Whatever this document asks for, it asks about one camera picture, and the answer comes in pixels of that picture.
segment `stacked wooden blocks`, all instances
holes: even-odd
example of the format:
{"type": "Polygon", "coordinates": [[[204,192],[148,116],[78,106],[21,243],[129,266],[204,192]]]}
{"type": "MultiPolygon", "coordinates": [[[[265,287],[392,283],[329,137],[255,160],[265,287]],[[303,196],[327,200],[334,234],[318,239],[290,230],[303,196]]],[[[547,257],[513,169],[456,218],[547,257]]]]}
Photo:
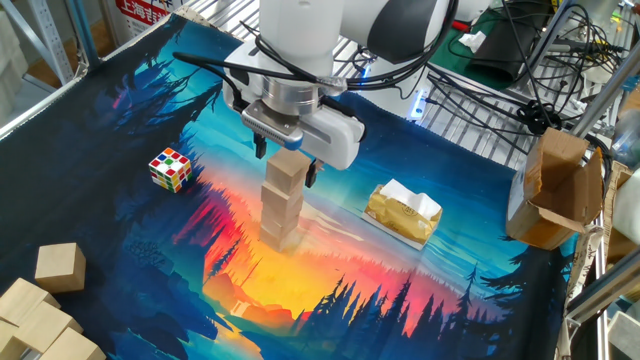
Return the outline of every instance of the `stacked wooden blocks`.
{"type": "Polygon", "coordinates": [[[262,185],[260,240],[277,251],[298,245],[302,188],[311,160],[299,151],[280,149],[267,162],[262,185]]]}
{"type": "MultiPolygon", "coordinates": [[[[36,278],[53,292],[84,288],[86,261],[77,244],[43,246],[36,278]]],[[[18,360],[26,349],[41,360],[104,360],[82,327],[60,310],[51,294],[18,279],[0,298],[0,359],[18,360]]]]}

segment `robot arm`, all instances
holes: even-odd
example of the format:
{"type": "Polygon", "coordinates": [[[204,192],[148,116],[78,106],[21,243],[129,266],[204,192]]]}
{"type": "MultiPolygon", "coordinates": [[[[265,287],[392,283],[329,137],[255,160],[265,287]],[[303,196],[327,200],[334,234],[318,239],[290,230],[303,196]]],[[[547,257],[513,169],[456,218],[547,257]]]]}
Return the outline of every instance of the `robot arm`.
{"type": "Polygon", "coordinates": [[[256,42],[241,45],[224,62],[207,64],[224,67],[225,101],[256,134],[258,157],[268,138],[344,170],[358,154],[364,125],[322,99],[345,90],[388,88],[415,74],[450,28],[457,2],[261,0],[256,42]],[[340,34],[390,63],[404,64],[367,79],[332,78],[340,34]]]}

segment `metal pole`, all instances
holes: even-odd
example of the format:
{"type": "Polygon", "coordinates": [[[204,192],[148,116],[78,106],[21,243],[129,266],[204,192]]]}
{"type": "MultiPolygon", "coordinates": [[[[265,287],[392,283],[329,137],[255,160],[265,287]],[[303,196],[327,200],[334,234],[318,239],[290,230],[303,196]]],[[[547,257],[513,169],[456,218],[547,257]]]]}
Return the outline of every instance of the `metal pole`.
{"type": "Polygon", "coordinates": [[[67,0],[67,4],[71,12],[71,20],[76,29],[78,40],[80,40],[82,50],[89,63],[89,70],[93,70],[100,65],[100,58],[98,57],[96,44],[93,42],[93,37],[91,36],[91,26],[87,20],[84,5],[82,5],[81,0],[67,0]]]}
{"type": "Polygon", "coordinates": [[[571,134],[584,138],[598,122],[600,117],[609,109],[616,97],[622,92],[622,84],[629,76],[633,76],[640,71],[640,42],[637,43],[627,59],[620,65],[618,71],[613,74],[611,80],[602,88],[600,94],[593,99],[593,102],[584,112],[576,126],[571,130],[571,134]]]}
{"type": "Polygon", "coordinates": [[[49,11],[47,0],[28,0],[28,2],[31,11],[33,11],[33,15],[35,16],[36,23],[40,28],[42,38],[53,56],[54,65],[56,67],[53,70],[58,74],[60,82],[64,85],[73,79],[73,70],[71,70],[69,58],[64,50],[64,45],[60,39],[60,34],[58,33],[56,24],[53,21],[51,11],[49,11]]]}
{"type": "MultiPolygon", "coordinates": [[[[596,266],[599,261],[604,261],[604,251],[600,251],[599,248],[599,252],[601,254],[596,255],[596,266]]],[[[606,309],[609,304],[633,289],[639,282],[640,246],[573,299],[567,306],[567,318],[583,323],[599,311],[606,309]]]]}
{"type": "Polygon", "coordinates": [[[536,68],[542,62],[544,58],[544,54],[549,51],[549,47],[553,45],[553,40],[558,36],[560,31],[564,28],[564,24],[567,23],[567,19],[571,15],[571,11],[568,11],[569,6],[576,4],[578,0],[566,0],[563,1],[558,11],[556,11],[556,15],[551,20],[551,23],[547,25],[547,31],[544,32],[540,41],[534,48],[529,59],[533,59],[534,61],[529,64],[531,71],[535,71],[536,68]]]}
{"type": "MultiPolygon", "coordinates": [[[[600,214],[600,226],[602,226],[602,214],[600,214]]],[[[605,242],[600,242],[595,258],[596,279],[600,279],[607,271],[607,259],[605,258],[605,242]]],[[[598,360],[609,360],[609,329],[607,326],[607,311],[601,310],[600,317],[596,320],[596,336],[598,342],[598,360]]]]}
{"type": "Polygon", "coordinates": [[[22,17],[22,14],[20,14],[18,9],[16,9],[16,7],[11,3],[11,0],[0,0],[0,5],[4,7],[7,14],[13,18],[16,24],[18,24],[20,30],[22,30],[22,32],[29,38],[29,41],[31,41],[40,56],[42,56],[42,59],[47,63],[47,65],[49,65],[60,81],[63,81],[64,83],[64,76],[62,73],[57,72],[58,67],[56,66],[56,62],[51,51],[49,51],[44,43],[42,43],[38,35],[36,35],[31,26],[29,26],[29,23],[27,23],[24,17],[22,17]]]}

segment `metal frame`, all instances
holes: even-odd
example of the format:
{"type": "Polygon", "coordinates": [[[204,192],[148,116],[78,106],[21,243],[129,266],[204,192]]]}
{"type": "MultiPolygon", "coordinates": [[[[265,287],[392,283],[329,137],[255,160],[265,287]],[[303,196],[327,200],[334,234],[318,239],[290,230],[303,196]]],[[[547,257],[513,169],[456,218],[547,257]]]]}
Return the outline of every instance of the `metal frame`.
{"type": "Polygon", "coordinates": [[[564,24],[567,23],[569,16],[571,16],[571,12],[567,10],[569,9],[570,6],[573,6],[574,4],[577,4],[577,3],[578,3],[578,0],[565,0],[562,2],[562,4],[560,4],[560,7],[556,11],[556,15],[553,17],[553,19],[547,26],[547,29],[552,29],[552,31],[544,32],[544,35],[542,36],[540,41],[538,41],[538,44],[536,45],[536,47],[533,49],[533,52],[529,56],[529,58],[536,59],[535,62],[533,62],[532,64],[529,64],[529,68],[531,69],[532,72],[535,72],[538,66],[540,66],[540,63],[542,62],[544,55],[547,52],[549,52],[549,48],[553,44],[553,41],[549,41],[549,39],[555,39],[560,34],[560,31],[562,31],[564,24]]]}
{"type": "Polygon", "coordinates": [[[87,70],[91,71],[100,65],[102,61],[98,56],[96,44],[94,43],[91,35],[91,25],[87,20],[84,5],[82,4],[82,0],[66,0],[66,4],[69,9],[71,23],[73,24],[78,43],[82,49],[82,56],[86,61],[87,70]]]}
{"type": "Polygon", "coordinates": [[[47,44],[47,48],[55,59],[55,68],[53,71],[58,74],[60,82],[66,84],[73,79],[73,71],[71,70],[67,53],[62,45],[58,29],[53,22],[47,0],[28,0],[28,2],[31,11],[33,11],[35,15],[36,23],[38,24],[44,42],[47,44]]]}
{"type": "Polygon", "coordinates": [[[18,9],[13,5],[11,0],[0,0],[0,4],[5,9],[9,17],[16,22],[20,30],[22,30],[27,38],[29,38],[29,41],[36,48],[40,56],[42,56],[42,59],[47,63],[47,65],[49,65],[58,79],[60,79],[64,84],[70,80],[70,78],[68,78],[68,72],[66,71],[66,67],[69,66],[69,59],[67,58],[67,54],[64,52],[64,49],[62,49],[63,51],[59,51],[62,47],[62,42],[60,41],[58,30],[56,29],[55,24],[53,24],[53,19],[51,18],[51,13],[49,12],[46,2],[44,0],[42,2],[36,1],[37,0],[30,0],[29,6],[31,6],[31,9],[33,10],[36,21],[42,32],[46,34],[48,31],[51,31],[50,34],[45,36],[45,41],[47,41],[49,47],[40,40],[22,14],[20,14],[18,9]]]}
{"type": "Polygon", "coordinates": [[[593,103],[584,112],[580,121],[571,130],[575,136],[584,138],[591,131],[600,117],[611,107],[616,98],[620,97],[623,90],[622,84],[629,76],[633,76],[640,71],[640,42],[638,42],[629,56],[620,65],[618,71],[611,77],[611,80],[600,91],[593,103]]]}

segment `cardboard box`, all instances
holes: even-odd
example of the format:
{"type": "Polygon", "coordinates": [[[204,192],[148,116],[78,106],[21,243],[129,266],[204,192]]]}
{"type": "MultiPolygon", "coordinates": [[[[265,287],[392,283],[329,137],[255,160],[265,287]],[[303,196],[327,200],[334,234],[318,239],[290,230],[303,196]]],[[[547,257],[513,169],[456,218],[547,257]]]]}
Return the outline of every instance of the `cardboard box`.
{"type": "Polygon", "coordinates": [[[574,233],[584,233],[602,209],[602,153],[584,167],[589,143],[547,129],[511,184],[507,235],[552,250],[574,233]]]}
{"type": "Polygon", "coordinates": [[[633,171],[617,161],[611,166],[611,178],[604,198],[604,241],[607,263],[615,263],[635,250],[636,244],[613,228],[613,209],[618,189],[633,175],[633,171]]]}

